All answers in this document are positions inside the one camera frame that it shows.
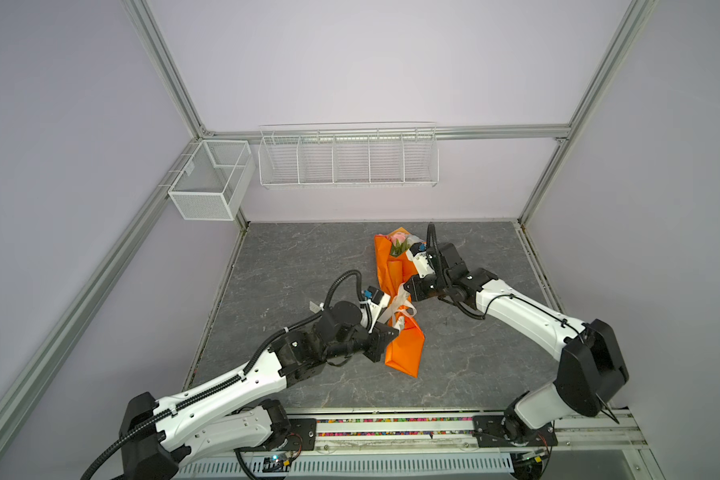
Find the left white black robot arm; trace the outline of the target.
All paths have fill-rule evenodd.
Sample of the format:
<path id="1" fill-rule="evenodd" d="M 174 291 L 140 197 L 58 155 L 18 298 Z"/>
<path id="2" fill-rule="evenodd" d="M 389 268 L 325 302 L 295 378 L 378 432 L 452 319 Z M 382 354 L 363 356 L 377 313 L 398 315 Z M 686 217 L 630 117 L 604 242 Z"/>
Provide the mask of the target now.
<path id="1" fill-rule="evenodd" d="M 91 479 L 115 454 L 124 479 L 171 479 L 212 451 L 274 448 L 285 443 L 291 424 L 279 393 L 340 367 L 356 354 L 383 359 L 399 332 L 382 315 L 391 298 L 382 290 L 356 286 L 354 301 L 334 301 L 347 279 L 361 283 L 357 270 L 344 272 L 317 312 L 264 340 L 243 365 L 198 387 L 155 398 L 148 392 L 129 401 L 118 439 L 84 471 Z"/>

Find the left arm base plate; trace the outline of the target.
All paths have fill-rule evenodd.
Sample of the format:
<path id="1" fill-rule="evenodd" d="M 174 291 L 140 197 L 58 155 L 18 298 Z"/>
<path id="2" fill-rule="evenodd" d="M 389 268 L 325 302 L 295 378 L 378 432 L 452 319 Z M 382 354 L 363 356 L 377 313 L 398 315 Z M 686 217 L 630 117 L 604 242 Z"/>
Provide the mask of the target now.
<path id="1" fill-rule="evenodd" d="M 317 439 L 317 420 L 313 417 L 290 417 L 286 433 L 275 434 L 255 447 L 241 448 L 242 452 L 313 451 Z"/>

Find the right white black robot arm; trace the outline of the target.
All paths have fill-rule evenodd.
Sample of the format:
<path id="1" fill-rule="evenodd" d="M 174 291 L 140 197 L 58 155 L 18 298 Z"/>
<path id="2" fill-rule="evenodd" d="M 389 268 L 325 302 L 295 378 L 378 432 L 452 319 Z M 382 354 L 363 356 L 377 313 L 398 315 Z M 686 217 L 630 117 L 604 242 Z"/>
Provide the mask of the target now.
<path id="1" fill-rule="evenodd" d="M 520 293 L 493 272 L 471 270 L 451 243 L 414 244 L 406 253 L 416 270 L 404 288 L 412 301 L 436 297 L 475 320 L 492 317 L 543 348 L 558 364 L 556 377 L 516 398 L 503 413 L 498 437 L 526 445 L 568 415 L 595 417 L 629 380 L 613 328 L 566 316 Z"/>

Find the orange yellow wrapping paper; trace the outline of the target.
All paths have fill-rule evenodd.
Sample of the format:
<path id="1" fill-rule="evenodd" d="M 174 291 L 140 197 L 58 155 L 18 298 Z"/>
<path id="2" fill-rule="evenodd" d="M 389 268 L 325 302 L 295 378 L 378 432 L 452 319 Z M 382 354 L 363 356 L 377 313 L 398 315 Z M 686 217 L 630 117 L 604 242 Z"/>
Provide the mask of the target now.
<path id="1" fill-rule="evenodd" d="M 406 252 L 417 242 L 410 233 L 398 228 L 387 235 L 374 237 L 375 261 L 380 289 L 391 297 L 390 313 L 381 321 L 393 327 L 399 335 L 386 348 L 385 365 L 413 378 L 419 368 L 426 336 L 416 322 L 416 308 L 404 284 L 418 274 Z"/>

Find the cream printed ribbon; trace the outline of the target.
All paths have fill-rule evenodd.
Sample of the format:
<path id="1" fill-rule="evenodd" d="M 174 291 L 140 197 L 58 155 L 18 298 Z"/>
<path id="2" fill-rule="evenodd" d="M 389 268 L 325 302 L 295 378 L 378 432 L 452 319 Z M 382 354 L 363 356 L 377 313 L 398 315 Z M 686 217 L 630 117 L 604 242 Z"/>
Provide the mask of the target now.
<path id="1" fill-rule="evenodd" d="M 391 325 L 402 333 L 406 328 L 406 321 L 413 320 L 417 313 L 412 303 L 410 293 L 401 284 L 397 293 L 391 298 L 387 309 L 379 317 L 377 324 Z"/>

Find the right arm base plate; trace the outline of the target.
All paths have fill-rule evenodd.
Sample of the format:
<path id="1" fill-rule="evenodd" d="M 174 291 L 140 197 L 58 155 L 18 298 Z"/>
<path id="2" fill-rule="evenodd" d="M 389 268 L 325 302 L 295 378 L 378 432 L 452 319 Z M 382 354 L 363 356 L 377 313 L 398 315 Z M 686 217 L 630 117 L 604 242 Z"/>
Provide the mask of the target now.
<path id="1" fill-rule="evenodd" d="M 558 439 L 551 423 L 531 429 L 522 421 L 503 414 L 476 415 L 473 436 L 478 446 L 488 447 L 555 447 Z"/>

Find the white fake rose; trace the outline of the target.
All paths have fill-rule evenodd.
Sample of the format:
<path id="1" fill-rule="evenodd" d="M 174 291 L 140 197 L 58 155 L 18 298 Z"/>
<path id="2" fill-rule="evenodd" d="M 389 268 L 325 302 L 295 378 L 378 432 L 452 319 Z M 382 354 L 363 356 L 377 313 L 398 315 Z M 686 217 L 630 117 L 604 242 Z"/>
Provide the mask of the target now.
<path id="1" fill-rule="evenodd" d="M 406 238 L 406 244 L 408 245 L 408 247 L 411 247 L 411 246 L 413 246 L 414 244 L 417 244 L 417 243 L 423 243 L 423 240 L 420 239 L 419 237 L 415 236 L 415 235 L 409 235 L 409 236 Z"/>

